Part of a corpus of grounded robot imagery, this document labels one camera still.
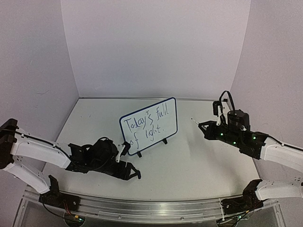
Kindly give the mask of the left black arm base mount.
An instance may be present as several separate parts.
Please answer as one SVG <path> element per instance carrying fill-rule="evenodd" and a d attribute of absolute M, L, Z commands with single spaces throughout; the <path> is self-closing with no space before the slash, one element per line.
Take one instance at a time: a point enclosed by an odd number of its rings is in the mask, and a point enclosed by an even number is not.
<path fill-rule="evenodd" d="M 80 197 L 60 192 L 58 189 L 40 194 L 39 202 L 56 208 L 77 211 L 80 205 Z"/>

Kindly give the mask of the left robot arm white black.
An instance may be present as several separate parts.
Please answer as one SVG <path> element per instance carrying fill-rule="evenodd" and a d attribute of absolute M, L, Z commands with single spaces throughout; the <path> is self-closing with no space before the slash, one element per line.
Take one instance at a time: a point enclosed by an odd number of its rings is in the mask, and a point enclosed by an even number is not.
<path fill-rule="evenodd" d="M 99 172 L 125 181 L 141 178 L 140 171 L 133 164 L 121 160 L 131 147 L 128 142 L 116 146 L 111 139 L 102 137 L 93 145 L 60 144 L 35 137 L 19 128 L 17 123 L 15 119 L 8 119 L 0 127 L 0 168 L 45 195 L 54 206 L 64 200 L 58 181 L 51 175 L 45 176 L 23 158 L 43 161 L 75 173 Z"/>

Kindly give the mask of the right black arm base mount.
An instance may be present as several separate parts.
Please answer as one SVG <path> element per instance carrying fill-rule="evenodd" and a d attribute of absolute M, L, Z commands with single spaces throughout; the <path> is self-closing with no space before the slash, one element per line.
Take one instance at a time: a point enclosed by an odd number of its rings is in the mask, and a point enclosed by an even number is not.
<path fill-rule="evenodd" d="M 260 201 L 255 194 L 244 194 L 240 197 L 223 199 L 220 202 L 225 215 L 252 211 L 262 208 L 264 203 Z"/>

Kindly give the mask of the blue framed whiteboard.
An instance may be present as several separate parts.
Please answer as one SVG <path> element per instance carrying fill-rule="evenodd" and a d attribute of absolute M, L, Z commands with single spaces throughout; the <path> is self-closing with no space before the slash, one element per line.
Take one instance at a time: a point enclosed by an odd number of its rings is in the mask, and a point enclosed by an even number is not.
<path fill-rule="evenodd" d="M 120 117 L 124 141 L 131 144 L 128 155 L 136 155 L 178 132 L 177 101 L 174 97 Z"/>

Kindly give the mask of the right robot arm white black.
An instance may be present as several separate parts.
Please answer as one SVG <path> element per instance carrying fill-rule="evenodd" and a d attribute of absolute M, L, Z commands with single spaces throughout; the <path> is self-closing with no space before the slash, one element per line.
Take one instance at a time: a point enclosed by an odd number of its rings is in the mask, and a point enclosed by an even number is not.
<path fill-rule="evenodd" d="M 217 121 L 198 122 L 198 128 L 207 140 L 218 140 L 238 148 L 239 152 L 257 160 L 281 164 L 299 172 L 303 171 L 302 148 L 281 142 L 274 137 L 250 130 L 249 115 L 242 110 L 218 114 Z M 243 191 L 251 201 L 272 198 L 301 198 L 303 180 L 295 177 L 289 182 L 253 180 Z"/>

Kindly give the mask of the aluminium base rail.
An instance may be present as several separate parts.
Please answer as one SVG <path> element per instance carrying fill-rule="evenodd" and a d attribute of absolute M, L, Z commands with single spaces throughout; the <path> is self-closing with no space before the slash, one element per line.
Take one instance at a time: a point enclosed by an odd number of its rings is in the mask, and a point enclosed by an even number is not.
<path fill-rule="evenodd" d="M 248 214 L 225 215 L 221 198 L 189 201 L 136 201 L 77 194 L 80 205 L 74 215 L 82 223 L 70 222 L 65 209 L 43 205 L 39 194 L 26 188 L 15 218 L 15 227 L 68 226 L 202 226 L 284 227 L 285 221 L 276 200 Z"/>

